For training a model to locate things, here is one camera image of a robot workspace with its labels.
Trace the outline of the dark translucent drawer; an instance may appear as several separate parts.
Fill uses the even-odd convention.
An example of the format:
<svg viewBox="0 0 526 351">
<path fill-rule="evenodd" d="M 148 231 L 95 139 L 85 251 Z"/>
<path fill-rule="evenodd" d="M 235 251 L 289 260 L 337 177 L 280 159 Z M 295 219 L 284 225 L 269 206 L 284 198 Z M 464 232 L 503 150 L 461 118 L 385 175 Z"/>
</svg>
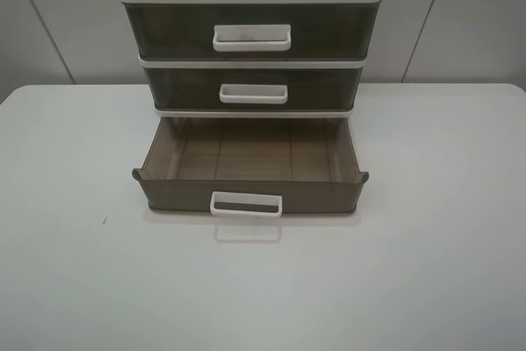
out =
<svg viewBox="0 0 526 351">
<path fill-rule="evenodd" d="M 162 118 L 132 176 L 152 210 L 352 214 L 369 174 L 345 118 Z"/>
<path fill-rule="evenodd" d="M 362 70 L 145 69 L 155 107 L 189 111 L 344 111 L 353 107 Z M 284 104 L 226 104 L 221 85 L 285 85 Z"/>
<path fill-rule="evenodd" d="M 145 60 L 363 60 L 378 3 L 349 4 L 127 4 L 125 10 Z M 287 25 L 284 51 L 220 52 L 215 27 Z"/>
</svg>

